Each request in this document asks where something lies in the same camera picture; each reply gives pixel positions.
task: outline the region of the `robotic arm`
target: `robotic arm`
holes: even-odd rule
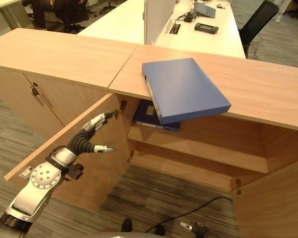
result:
[[[65,175],[79,179],[84,167],[73,164],[82,153],[112,152],[114,148],[89,142],[108,119],[120,111],[102,113],[86,123],[66,146],[56,148],[46,162],[33,169],[28,184],[0,218],[0,238],[22,238],[40,216]]]

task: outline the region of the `door hinge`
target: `door hinge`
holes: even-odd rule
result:
[[[122,101],[120,102],[120,107],[119,107],[119,109],[116,109],[116,113],[115,113],[116,118],[117,118],[117,116],[118,116],[120,113],[122,113],[122,112],[125,110],[126,106],[127,106],[127,101],[126,101],[126,100],[122,100]]]
[[[127,163],[129,163],[129,162],[132,160],[134,154],[135,154],[135,151],[132,150],[132,151],[130,152],[130,156],[129,156],[129,158],[127,159]]]
[[[242,181],[239,178],[237,178],[235,182],[236,182],[236,194],[240,195],[242,194],[242,189],[241,189]]]
[[[31,177],[31,174],[32,174],[32,170],[33,170],[33,167],[29,166],[26,168],[25,171],[23,171],[19,177],[23,178],[23,179],[26,179],[26,180],[30,180],[30,177]]]

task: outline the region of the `blue binder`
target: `blue binder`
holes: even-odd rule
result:
[[[143,63],[161,124],[225,113],[231,104],[193,58]]]
[[[137,112],[134,116],[134,123],[139,125],[151,126],[155,128],[178,132],[180,122],[161,125],[152,101],[141,99]]]

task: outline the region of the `cabinet countertop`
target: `cabinet countertop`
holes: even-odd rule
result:
[[[137,44],[17,28],[0,36],[0,67],[107,90]]]
[[[0,37],[0,67],[144,99],[142,63],[183,58],[194,58],[229,99],[227,116],[298,130],[295,67],[30,29]]]
[[[150,99],[142,63],[194,58],[232,106],[227,116],[298,130],[298,68],[262,61],[141,45],[110,92]]]

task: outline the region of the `electronic device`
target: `electronic device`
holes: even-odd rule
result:
[[[215,34],[219,30],[219,28],[217,26],[205,25],[200,22],[195,24],[194,29],[197,31],[203,31],[206,33],[211,33],[211,34]]]
[[[206,6],[203,3],[200,3],[200,2],[194,3],[194,10],[199,15],[215,18],[216,9],[210,6]]]
[[[217,5],[217,8],[225,9],[225,6],[223,6],[222,4],[218,4],[218,5]]]
[[[194,19],[194,13],[190,13],[190,12],[188,12],[184,17],[185,22],[192,22],[193,19]]]

